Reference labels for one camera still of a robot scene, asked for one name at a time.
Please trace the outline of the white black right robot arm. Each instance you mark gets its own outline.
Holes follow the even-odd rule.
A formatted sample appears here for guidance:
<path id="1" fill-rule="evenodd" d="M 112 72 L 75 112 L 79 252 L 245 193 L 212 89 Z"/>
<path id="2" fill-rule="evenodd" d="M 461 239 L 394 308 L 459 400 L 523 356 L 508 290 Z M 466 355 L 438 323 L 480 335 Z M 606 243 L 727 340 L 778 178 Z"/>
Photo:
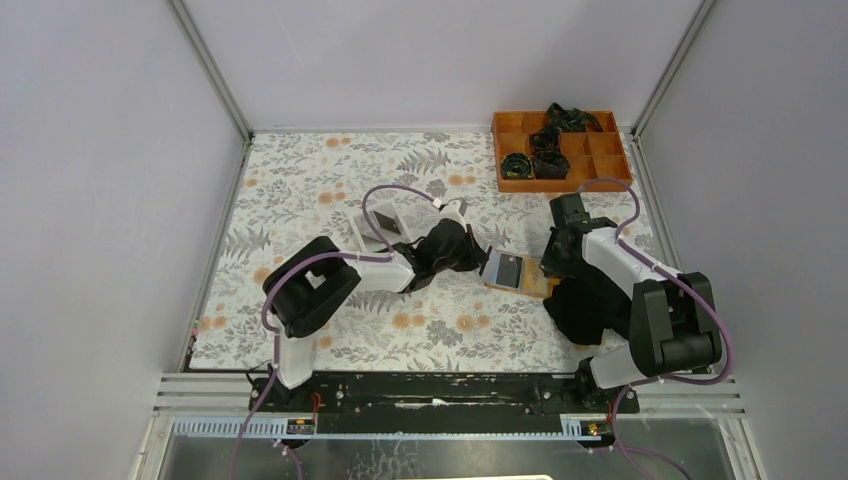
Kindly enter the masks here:
<path id="1" fill-rule="evenodd" d="M 573 396 L 583 410 L 601 410 L 613 388 L 707 367 L 723 356 L 709 280 L 627 245 L 613 226 L 552 228 L 541 269 L 557 282 L 544 308 L 567 340 L 597 345 L 611 330 L 626 342 L 580 363 Z"/>

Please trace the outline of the yellow leather card holder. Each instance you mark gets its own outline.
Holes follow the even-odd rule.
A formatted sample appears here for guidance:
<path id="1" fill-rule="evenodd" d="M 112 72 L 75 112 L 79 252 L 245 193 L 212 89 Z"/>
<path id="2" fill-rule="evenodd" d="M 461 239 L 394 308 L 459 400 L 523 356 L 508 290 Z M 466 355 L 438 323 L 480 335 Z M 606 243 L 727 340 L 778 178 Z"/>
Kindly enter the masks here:
<path id="1" fill-rule="evenodd" d="M 540 258 L 493 247 L 489 247 L 487 255 L 488 258 L 478 270 L 478 275 L 489 288 L 547 298 L 559 283 L 558 278 L 545 276 Z"/>

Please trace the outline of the yellow credit card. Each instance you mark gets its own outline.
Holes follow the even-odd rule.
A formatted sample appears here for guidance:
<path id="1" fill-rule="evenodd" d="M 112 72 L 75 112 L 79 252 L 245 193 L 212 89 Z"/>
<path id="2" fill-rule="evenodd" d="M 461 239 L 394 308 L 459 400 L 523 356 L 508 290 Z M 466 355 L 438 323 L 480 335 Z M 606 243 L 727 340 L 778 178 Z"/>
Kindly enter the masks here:
<path id="1" fill-rule="evenodd" d="M 540 268 L 538 258 L 527 258 L 522 273 L 522 289 L 528 295 L 544 296 L 549 293 L 549 279 Z"/>

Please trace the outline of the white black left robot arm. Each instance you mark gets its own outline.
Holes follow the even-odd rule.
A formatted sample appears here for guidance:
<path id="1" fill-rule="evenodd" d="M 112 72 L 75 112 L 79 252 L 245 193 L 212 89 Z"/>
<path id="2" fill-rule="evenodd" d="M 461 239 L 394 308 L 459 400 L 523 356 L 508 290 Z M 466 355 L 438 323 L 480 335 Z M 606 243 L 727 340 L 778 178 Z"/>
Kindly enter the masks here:
<path id="1" fill-rule="evenodd" d="M 309 242 L 262 286 L 260 320 L 274 336 L 272 398 L 288 411 L 307 404 L 313 336 L 351 295 L 408 294 L 429 286 L 444 271 L 473 272 L 487 261 L 471 227 L 452 219 L 440 220 L 413 242 L 378 253 L 342 251 L 327 236 Z"/>

